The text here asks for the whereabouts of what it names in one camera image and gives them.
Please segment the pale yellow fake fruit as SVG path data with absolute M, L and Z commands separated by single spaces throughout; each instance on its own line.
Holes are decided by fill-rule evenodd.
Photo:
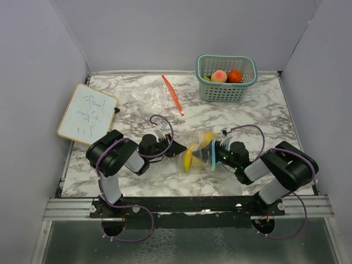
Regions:
M 192 168 L 203 168 L 206 165 L 202 160 L 195 157 L 194 155 L 191 156 L 191 167 Z

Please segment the clear bag red zipper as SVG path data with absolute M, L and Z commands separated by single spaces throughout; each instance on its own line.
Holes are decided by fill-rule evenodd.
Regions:
M 124 94 L 128 108 L 139 118 L 147 119 L 153 114 L 166 118 L 184 116 L 175 90 L 164 75 L 147 84 L 126 88 Z

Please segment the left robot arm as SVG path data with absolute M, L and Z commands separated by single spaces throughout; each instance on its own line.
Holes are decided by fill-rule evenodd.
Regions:
M 127 139 L 117 130 L 93 143 L 86 151 L 90 166 L 98 175 L 102 210 L 110 217 L 121 212 L 122 197 L 117 173 L 126 167 L 136 175 L 144 174 L 157 157 L 175 157 L 186 151 L 186 147 L 172 140 L 171 134 L 146 134 L 140 143 Z

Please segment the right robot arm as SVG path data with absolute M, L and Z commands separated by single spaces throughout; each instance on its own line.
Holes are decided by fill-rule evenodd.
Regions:
M 212 170 L 219 163 L 233 168 L 237 180 L 244 185 L 272 174 L 274 178 L 255 194 L 256 199 L 252 202 L 258 215 L 267 214 L 274 202 L 313 181 L 319 171 L 313 158 L 286 141 L 250 161 L 244 143 L 235 141 L 227 149 L 214 139 L 207 146 L 192 150 L 191 158 L 210 163 Z

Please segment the yellow fake banana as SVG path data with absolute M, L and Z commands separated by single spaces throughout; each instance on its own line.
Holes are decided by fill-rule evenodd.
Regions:
M 198 144 L 193 144 L 185 151 L 183 157 L 183 170 L 185 173 L 187 173 L 191 168 L 191 156 L 193 155 L 193 150 L 197 149 L 197 147 Z

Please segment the clear bag blue zipper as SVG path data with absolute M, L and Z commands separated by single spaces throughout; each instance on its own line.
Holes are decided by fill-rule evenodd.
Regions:
M 210 169 L 212 161 L 212 143 L 222 141 L 222 137 L 211 131 L 198 131 L 184 134 L 181 137 L 186 144 L 186 149 L 178 158 L 178 166 L 181 173 L 190 173 L 201 169 Z

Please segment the orange fake peach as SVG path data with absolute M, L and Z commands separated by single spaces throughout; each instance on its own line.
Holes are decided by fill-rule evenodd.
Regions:
M 211 81 L 216 83 L 225 83 L 227 81 L 227 73 L 223 70 L 216 70 L 211 75 Z

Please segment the orange fake pumpkin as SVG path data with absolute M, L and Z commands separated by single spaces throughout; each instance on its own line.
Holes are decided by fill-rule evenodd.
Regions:
M 241 83 L 243 79 L 242 73 L 238 70 L 231 70 L 228 73 L 227 81 L 229 83 Z

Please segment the yellow fake lemon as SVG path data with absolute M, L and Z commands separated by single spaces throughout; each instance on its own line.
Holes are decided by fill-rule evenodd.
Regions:
M 207 147 L 213 139 L 216 139 L 217 135 L 213 132 L 204 132 L 199 135 L 199 149 Z

